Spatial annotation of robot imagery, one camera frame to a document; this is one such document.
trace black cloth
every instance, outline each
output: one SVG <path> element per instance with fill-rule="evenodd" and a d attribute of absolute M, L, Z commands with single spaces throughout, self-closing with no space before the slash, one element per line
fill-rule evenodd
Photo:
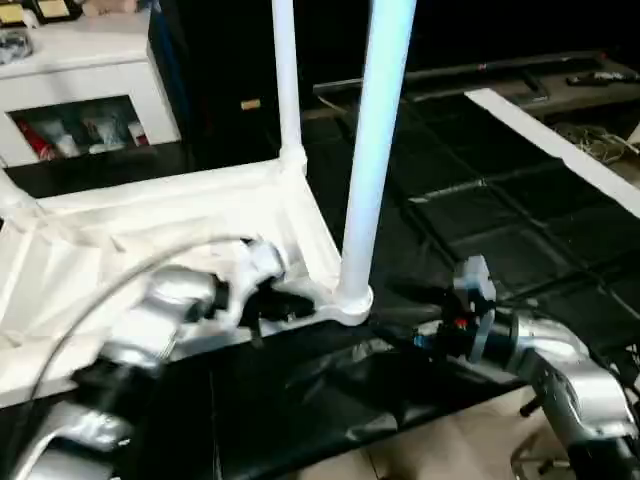
<path fill-rule="evenodd" d="M 354 128 L 349 117 L 303 124 L 308 181 L 338 244 Z M 48 196 L 213 168 L 218 158 L 233 152 L 174 144 L 9 174 Z M 390 286 L 407 277 L 446 285 L 457 261 L 483 254 L 500 300 L 536 299 L 602 353 L 619 354 L 640 339 L 637 233 L 637 218 L 465 97 L 404 103 L 371 276 L 374 320 L 431 318 Z M 225 478 L 275 477 L 518 385 L 392 348 L 368 325 L 319 324 L 262 349 L 172 365 L 123 478 L 211 478 L 216 455 Z"/>

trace white leg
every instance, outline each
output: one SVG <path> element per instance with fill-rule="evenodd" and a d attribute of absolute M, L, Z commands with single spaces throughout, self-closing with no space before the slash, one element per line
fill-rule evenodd
<path fill-rule="evenodd" d="M 373 2 L 336 292 L 346 310 L 373 300 L 369 272 L 415 7 L 416 0 Z"/>
<path fill-rule="evenodd" d="M 283 163 L 306 163 L 300 134 L 300 101 L 298 99 L 298 64 L 296 60 L 296 34 L 293 18 L 293 0 L 272 0 L 273 37 L 276 51 L 278 78 L 278 105 L 280 107 L 280 135 Z"/>

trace black floor tile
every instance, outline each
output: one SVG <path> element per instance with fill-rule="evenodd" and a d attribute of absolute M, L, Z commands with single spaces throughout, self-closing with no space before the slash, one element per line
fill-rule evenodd
<path fill-rule="evenodd" d="M 390 161 L 392 178 L 407 197 L 420 196 L 470 182 L 474 175 L 446 149 L 419 149 L 397 144 Z"/>
<path fill-rule="evenodd" d="M 550 222 L 549 231 L 587 267 L 640 247 L 640 220 L 616 203 L 569 213 Z"/>
<path fill-rule="evenodd" d="M 416 209 L 447 242 L 519 222 L 519 216 L 487 187 L 452 193 L 417 204 Z"/>
<path fill-rule="evenodd" d="M 496 185 L 540 222 L 595 205 L 613 203 L 613 200 L 564 165 L 498 181 Z"/>
<path fill-rule="evenodd" d="M 585 343 L 606 351 L 640 340 L 640 320 L 593 283 L 580 283 L 538 298 L 544 310 L 565 323 Z"/>

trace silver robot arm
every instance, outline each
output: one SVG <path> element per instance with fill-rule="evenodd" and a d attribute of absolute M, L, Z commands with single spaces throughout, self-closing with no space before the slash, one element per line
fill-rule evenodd
<path fill-rule="evenodd" d="M 143 298 L 113 326 L 95 362 L 76 372 L 72 401 L 57 404 L 21 456 L 14 480 L 108 480 L 144 415 L 183 325 L 238 327 L 249 298 L 284 274 L 277 249 L 248 246 L 228 281 L 180 266 L 157 270 Z"/>
<path fill-rule="evenodd" d="M 496 306 L 483 257 L 456 271 L 436 345 L 532 386 L 579 479 L 640 479 L 638 425 L 614 374 L 565 325 Z"/>

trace cable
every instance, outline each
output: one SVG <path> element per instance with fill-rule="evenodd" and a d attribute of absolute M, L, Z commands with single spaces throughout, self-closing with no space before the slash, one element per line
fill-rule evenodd
<path fill-rule="evenodd" d="M 349 111 L 346 108 L 339 107 L 335 103 L 330 102 L 329 100 L 324 98 L 322 95 L 316 95 L 316 97 L 318 98 L 318 100 L 320 100 L 320 103 L 325 104 L 327 107 L 335 110 L 336 112 L 341 113 L 342 115 L 348 115 L 349 114 Z"/>
<path fill-rule="evenodd" d="M 15 463 L 17 454 L 19 453 L 19 449 L 22 446 L 22 443 L 25 440 L 25 431 L 28 429 L 29 424 L 31 423 L 35 399 L 40 390 L 40 386 L 49 370 L 54 360 L 58 357 L 60 352 L 63 350 L 67 342 L 71 339 L 73 334 L 78 330 L 80 325 L 91 316 L 93 312 L 96 311 L 98 307 L 100 307 L 104 302 L 106 302 L 109 298 L 111 298 L 114 294 L 116 294 L 121 288 L 129 284 L 131 281 L 138 278 L 140 275 L 143 275 L 154 268 L 158 267 L 161 263 L 166 262 L 167 260 L 179 255 L 181 253 L 187 252 L 192 248 L 199 247 L 202 245 L 209 244 L 217 244 L 217 243 L 229 243 L 229 242 L 237 242 L 247 241 L 246 237 L 240 236 L 210 236 L 204 239 L 199 240 L 191 240 L 186 243 L 174 245 L 173 247 L 169 247 L 166 250 L 158 252 L 154 255 L 151 255 L 146 260 L 143 260 L 138 265 L 131 267 L 129 270 L 125 271 L 122 275 L 120 275 L 117 279 L 111 282 L 109 285 L 104 287 L 101 292 L 98 292 L 93 300 L 89 302 L 89 304 L 78 314 L 76 319 L 73 321 L 71 326 L 67 329 L 67 331 L 60 337 L 57 341 L 49 357 L 45 361 L 44 365 L 40 369 L 38 376 L 36 377 L 35 383 L 29 392 L 29 397 L 26 402 L 22 405 L 20 410 L 18 411 L 16 421 L 13 424 L 12 432 L 9 437 L 9 445 L 5 450 L 5 466 L 3 478 L 9 480 L 12 465 Z"/>

